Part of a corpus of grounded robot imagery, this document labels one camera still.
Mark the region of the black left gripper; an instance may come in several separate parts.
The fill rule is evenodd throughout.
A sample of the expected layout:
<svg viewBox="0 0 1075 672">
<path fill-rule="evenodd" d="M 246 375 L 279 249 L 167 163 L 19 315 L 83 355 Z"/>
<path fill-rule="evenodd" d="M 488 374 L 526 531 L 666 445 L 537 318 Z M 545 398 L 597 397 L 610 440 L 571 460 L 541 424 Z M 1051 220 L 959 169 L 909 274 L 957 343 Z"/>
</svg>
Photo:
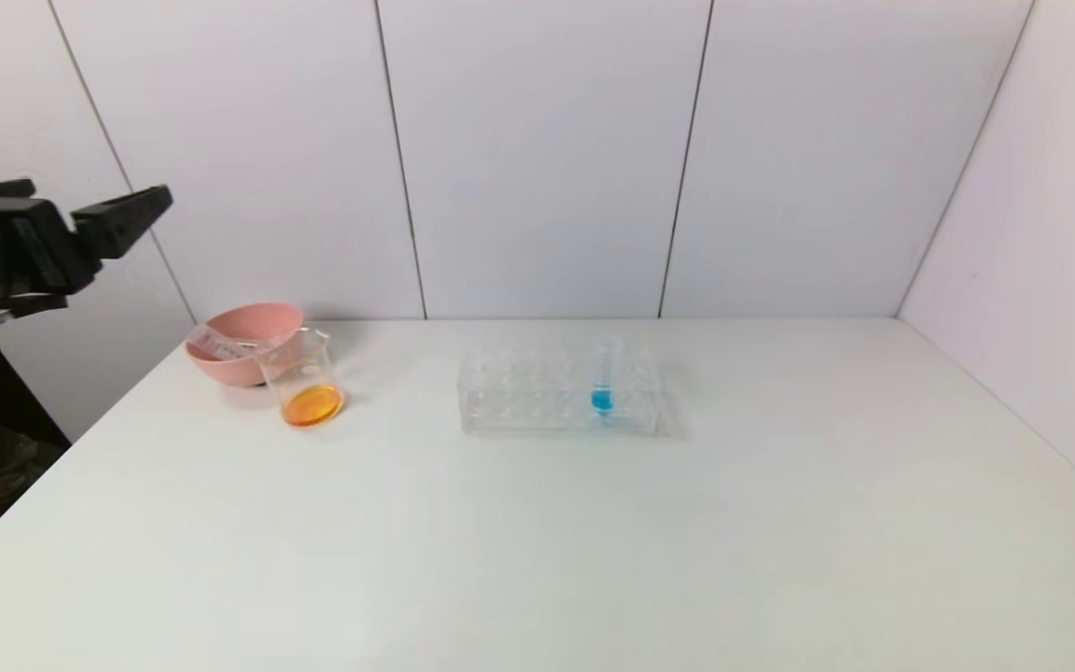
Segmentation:
<svg viewBox="0 0 1075 672">
<path fill-rule="evenodd" d="M 63 309 L 101 271 L 123 259 L 174 204 L 167 186 L 72 210 L 74 228 L 31 188 L 0 188 L 0 311 Z"/>
</svg>

